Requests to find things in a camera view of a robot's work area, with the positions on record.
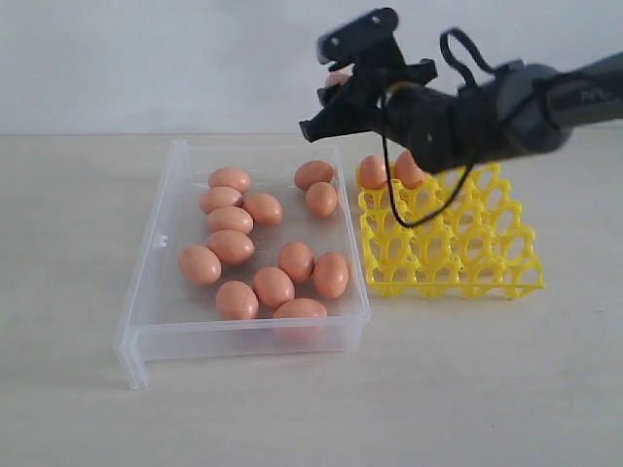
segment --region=clear plastic container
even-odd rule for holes
[[[339,206],[328,219],[316,219],[305,206],[305,194],[294,185],[296,169],[310,160],[336,166]],[[253,191],[274,195],[282,204],[283,221],[276,227],[255,227],[250,237],[257,254],[246,265],[225,268],[221,280],[207,288],[190,286],[177,268],[185,246],[204,243],[208,231],[199,198],[216,168],[240,166],[250,175]],[[306,241],[316,257],[339,251],[350,264],[350,282],[337,300],[322,301],[326,318],[272,319],[267,310],[248,321],[224,321],[214,307],[218,285],[228,279],[250,283],[262,266],[276,266],[283,244]],[[318,299],[311,285],[297,295]],[[171,144],[156,193],[128,295],[115,335],[114,349],[131,388],[146,387],[146,362],[154,360],[354,349],[370,319],[361,264],[348,206],[339,151],[334,146],[193,147]],[[306,341],[285,340],[275,328],[317,331]]]

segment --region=yellow egg tray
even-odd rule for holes
[[[401,217],[415,221],[440,207],[461,173],[428,176],[414,190],[392,179]],[[454,291],[466,298],[498,292],[507,299],[543,288],[542,265],[533,249],[536,232],[522,224],[523,205],[511,199],[511,183],[499,174],[497,163],[474,169],[442,214],[405,229],[394,219],[387,188],[364,189],[357,168],[368,286],[383,297],[415,289],[427,298]]]

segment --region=beige table surface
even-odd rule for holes
[[[546,289],[373,298],[356,352],[153,364],[132,391],[112,337],[171,138],[0,138],[0,465],[623,465],[620,128],[504,166]],[[337,142],[351,168],[380,148]]]

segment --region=egg tray cell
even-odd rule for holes
[[[441,207],[462,169],[427,176],[414,190],[393,178],[401,217],[413,222]],[[459,293],[479,298],[495,292],[507,299],[544,287],[534,252],[534,228],[522,224],[523,206],[511,199],[511,183],[492,163],[475,169],[458,198],[442,214],[415,229],[400,226],[386,188],[358,182],[363,263],[368,286],[383,297],[416,290],[433,298]]]

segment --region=white wall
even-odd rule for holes
[[[440,59],[451,25],[493,63],[623,50],[616,0],[0,0],[0,133],[297,131],[318,110],[316,37],[382,6],[412,61]]]

